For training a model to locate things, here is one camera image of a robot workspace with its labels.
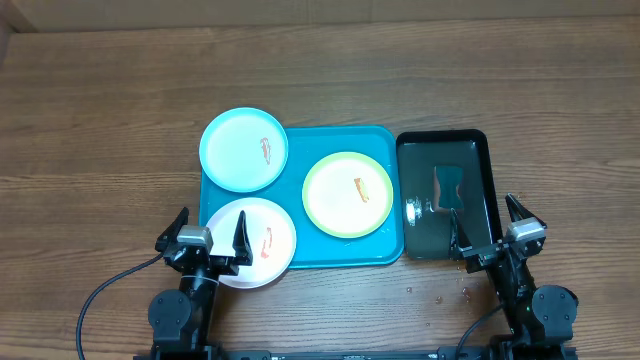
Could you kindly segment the green orange sponge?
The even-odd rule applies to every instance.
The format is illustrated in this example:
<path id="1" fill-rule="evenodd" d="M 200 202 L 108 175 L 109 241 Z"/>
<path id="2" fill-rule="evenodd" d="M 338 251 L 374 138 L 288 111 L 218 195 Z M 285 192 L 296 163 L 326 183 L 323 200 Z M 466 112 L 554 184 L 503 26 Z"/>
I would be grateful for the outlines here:
<path id="1" fill-rule="evenodd" d="M 436 212 L 450 209 L 462 210 L 464 204 L 460 195 L 463 170 L 456 166 L 438 165 L 434 167 L 434 205 Z"/>

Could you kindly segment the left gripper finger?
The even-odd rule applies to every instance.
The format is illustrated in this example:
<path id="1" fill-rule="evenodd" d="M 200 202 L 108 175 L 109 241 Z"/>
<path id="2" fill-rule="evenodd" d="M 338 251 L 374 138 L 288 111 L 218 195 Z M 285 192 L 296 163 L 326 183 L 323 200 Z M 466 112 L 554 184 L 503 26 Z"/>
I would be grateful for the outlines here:
<path id="1" fill-rule="evenodd" d="M 240 211 L 240 214 L 238 217 L 232 247 L 235 251 L 235 256 L 234 256 L 235 264 L 239 266 L 252 265 L 253 253 L 252 253 L 250 242 L 249 242 L 246 213 L 244 210 Z"/>
<path id="2" fill-rule="evenodd" d="M 154 249 L 165 252 L 167 247 L 177 241 L 178 234 L 184 225 L 188 224 L 189 209 L 183 207 L 174 221 L 158 236 Z"/>

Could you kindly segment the yellow-green plate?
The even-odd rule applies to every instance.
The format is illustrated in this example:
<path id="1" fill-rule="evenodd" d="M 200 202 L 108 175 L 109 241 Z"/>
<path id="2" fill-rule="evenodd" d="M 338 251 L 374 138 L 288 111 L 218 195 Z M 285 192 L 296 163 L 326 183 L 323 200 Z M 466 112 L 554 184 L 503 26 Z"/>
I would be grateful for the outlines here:
<path id="1" fill-rule="evenodd" d="M 391 213 L 390 176 L 373 158 L 357 152 L 330 154 L 307 173 L 302 201 L 311 222 L 328 235 L 352 239 L 379 228 Z"/>

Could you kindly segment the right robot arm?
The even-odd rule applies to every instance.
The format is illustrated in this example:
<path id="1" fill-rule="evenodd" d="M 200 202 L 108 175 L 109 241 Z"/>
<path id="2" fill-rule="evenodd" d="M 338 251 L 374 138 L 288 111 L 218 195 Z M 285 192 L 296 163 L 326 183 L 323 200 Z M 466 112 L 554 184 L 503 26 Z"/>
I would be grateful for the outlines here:
<path id="1" fill-rule="evenodd" d="M 511 218 L 506 234 L 496 244 L 475 248 L 464 232 L 457 212 L 450 211 L 449 255 L 465 262 L 466 271 L 484 271 L 493 285 L 498 305 L 462 335 L 455 359 L 575 359 L 577 351 L 565 343 L 573 338 L 578 297 L 566 287 L 538 287 L 527 260 L 542 249 L 547 224 L 526 209 L 512 194 L 505 196 Z M 494 335 L 483 348 L 465 346 L 480 325 L 502 312 L 507 335 Z"/>

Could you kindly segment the light blue plate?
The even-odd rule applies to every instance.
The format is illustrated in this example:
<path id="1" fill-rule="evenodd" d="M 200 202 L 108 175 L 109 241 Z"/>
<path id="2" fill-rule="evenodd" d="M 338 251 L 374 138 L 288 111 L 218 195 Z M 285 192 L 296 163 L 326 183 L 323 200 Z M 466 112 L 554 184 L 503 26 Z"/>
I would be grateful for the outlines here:
<path id="1" fill-rule="evenodd" d="M 251 107 L 227 110 L 205 128 L 199 145 L 201 167 L 219 187 L 249 193 L 282 173 L 289 153 L 286 132 L 271 114 Z"/>

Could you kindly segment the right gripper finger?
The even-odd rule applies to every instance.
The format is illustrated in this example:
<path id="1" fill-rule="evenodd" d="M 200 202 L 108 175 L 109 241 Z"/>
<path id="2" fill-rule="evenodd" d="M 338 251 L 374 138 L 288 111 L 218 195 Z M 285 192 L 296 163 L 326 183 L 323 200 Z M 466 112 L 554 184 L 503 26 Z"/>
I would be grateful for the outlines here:
<path id="1" fill-rule="evenodd" d="M 505 202 L 512 222 L 536 218 L 536 216 L 525 208 L 512 193 L 506 194 Z"/>
<path id="2" fill-rule="evenodd" d="M 464 232 L 455 209 L 450 210 L 450 225 L 449 257 L 451 259 L 462 259 L 463 253 L 472 249 L 472 244 Z"/>

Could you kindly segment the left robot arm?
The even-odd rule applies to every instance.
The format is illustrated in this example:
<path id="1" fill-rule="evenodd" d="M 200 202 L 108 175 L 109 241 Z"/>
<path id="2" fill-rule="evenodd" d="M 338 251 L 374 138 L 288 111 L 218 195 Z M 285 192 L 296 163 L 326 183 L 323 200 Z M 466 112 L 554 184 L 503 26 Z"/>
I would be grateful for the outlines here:
<path id="1" fill-rule="evenodd" d="M 148 320 L 153 329 L 152 359 L 227 359 L 219 344 L 209 341 L 214 301 L 222 276 L 236 276 L 250 266 L 253 255 L 246 214 L 240 212 L 232 238 L 232 256 L 213 255 L 207 227 L 188 223 L 189 210 L 157 238 L 155 250 L 180 275 L 176 289 L 165 290 L 151 301 Z"/>

